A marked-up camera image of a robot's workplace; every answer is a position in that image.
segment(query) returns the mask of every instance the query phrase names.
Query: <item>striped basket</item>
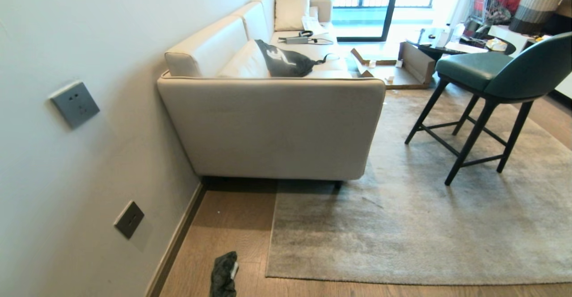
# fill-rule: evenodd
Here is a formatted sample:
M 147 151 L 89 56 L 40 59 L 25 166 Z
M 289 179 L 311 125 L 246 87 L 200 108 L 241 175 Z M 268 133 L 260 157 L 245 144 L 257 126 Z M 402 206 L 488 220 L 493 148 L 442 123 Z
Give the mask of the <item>striped basket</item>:
M 538 34 L 562 0 L 521 0 L 509 29 L 516 33 Z

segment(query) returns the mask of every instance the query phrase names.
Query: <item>cardboard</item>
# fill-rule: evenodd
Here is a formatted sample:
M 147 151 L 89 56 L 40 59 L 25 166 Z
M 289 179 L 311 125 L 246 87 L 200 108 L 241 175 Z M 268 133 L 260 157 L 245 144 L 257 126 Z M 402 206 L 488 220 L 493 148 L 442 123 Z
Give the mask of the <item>cardboard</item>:
M 387 89 L 425 89 L 431 84 L 435 72 L 435 60 L 424 54 L 421 50 L 408 42 L 402 42 L 399 46 L 400 60 L 403 67 L 395 67 L 396 59 L 376 59 L 376 67 L 368 68 L 371 55 L 362 55 L 357 49 L 351 51 L 356 61 L 356 66 L 362 77 L 382 79 L 386 82 Z

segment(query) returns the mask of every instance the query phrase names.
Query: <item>black bag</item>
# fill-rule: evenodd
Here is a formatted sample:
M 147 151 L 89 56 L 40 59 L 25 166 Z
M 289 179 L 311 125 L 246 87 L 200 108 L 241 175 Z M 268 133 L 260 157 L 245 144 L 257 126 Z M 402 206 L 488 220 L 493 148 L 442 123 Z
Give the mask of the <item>black bag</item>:
M 323 60 L 313 61 L 306 55 L 296 51 L 282 50 L 260 39 L 256 39 L 256 43 L 264 55 L 271 77 L 304 77 L 312 72 L 314 65 L 324 63 L 328 56 L 326 55 Z

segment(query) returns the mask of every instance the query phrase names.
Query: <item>black cloth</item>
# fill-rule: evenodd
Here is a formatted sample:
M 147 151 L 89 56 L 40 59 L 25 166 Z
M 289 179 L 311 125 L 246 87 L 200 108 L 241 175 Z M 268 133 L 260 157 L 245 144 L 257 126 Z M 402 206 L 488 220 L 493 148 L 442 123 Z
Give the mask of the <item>black cloth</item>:
M 210 275 L 210 297 L 236 297 L 235 281 L 231 272 L 237 259 L 236 251 L 231 251 L 214 260 Z
M 291 50 L 282 50 L 268 45 L 260 39 L 256 43 L 264 55 L 266 67 L 272 77 L 304 77 L 312 72 L 314 65 L 323 63 L 313 61 L 306 55 Z

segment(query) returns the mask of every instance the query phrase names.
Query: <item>chair leg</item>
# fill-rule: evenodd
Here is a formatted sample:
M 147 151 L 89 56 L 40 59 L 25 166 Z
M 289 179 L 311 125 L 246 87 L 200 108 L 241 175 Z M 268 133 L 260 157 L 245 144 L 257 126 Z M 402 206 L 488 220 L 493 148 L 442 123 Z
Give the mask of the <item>chair leg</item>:
M 467 108 L 465 109 L 465 111 L 461 115 L 461 119 L 459 120 L 459 122 L 457 123 L 457 126 L 455 127 L 455 130 L 453 131 L 453 135 L 457 135 L 457 133 L 459 133 L 459 131 L 463 127 L 463 124 L 467 120 L 467 117 L 471 114 L 471 111 L 475 107 L 475 104 L 478 100 L 479 100 L 479 96 L 477 96 L 477 95 L 472 96 L 471 101 L 468 102 Z
M 526 122 L 526 118 L 533 106 L 533 102 L 534 101 L 523 103 L 521 110 L 518 112 L 517 121 L 514 123 L 513 131 L 510 133 L 509 141 L 506 143 L 503 158 L 500 159 L 499 166 L 496 168 L 498 173 L 502 173 L 502 170 L 505 168 L 506 161 L 509 160 L 510 153 L 513 151 L 514 144 L 516 144 L 517 138 L 521 134 L 522 127 Z
M 437 85 L 437 88 L 433 92 L 433 95 L 431 95 L 431 98 L 429 98 L 429 102 L 427 102 L 427 105 L 425 105 L 425 108 L 421 112 L 421 115 L 419 115 L 417 122 L 415 122 L 415 125 L 413 126 L 411 132 L 409 133 L 409 136 L 407 136 L 407 139 L 405 140 L 405 144 L 409 144 L 409 142 L 411 142 L 411 139 L 419 129 L 419 126 L 423 124 L 423 121 L 425 120 L 429 112 L 431 112 L 433 105 L 435 105 L 435 103 L 439 99 L 439 96 L 441 96 L 447 85 L 449 85 L 449 82 L 446 81 L 445 79 L 439 80 L 439 85 Z
M 497 105 L 498 103 L 492 101 L 486 101 L 484 103 L 484 109 L 482 112 L 480 112 L 480 116 L 479 119 L 476 120 L 475 127 L 472 129 L 471 134 L 468 136 L 467 141 L 463 146 L 463 149 L 461 150 L 459 156 L 457 157 L 457 160 L 455 161 L 455 164 L 453 165 L 451 171 L 449 172 L 449 175 L 445 180 L 445 185 L 451 185 L 451 182 L 453 181 L 453 179 L 455 179 L 455 175 L 457 175 L 457 172 L 459 171 L 459 169 L 461 169 L 461 166 L 463 165 L 465 159 L 467 158 L 468 153 L 471 151 L 472 146 L 474 146 L 476 139 L 478 139 L 480 132 L 483 131 L 484 126 L 487 124 L 488 119 L 490 118 L 493 110 L 496 108 Z

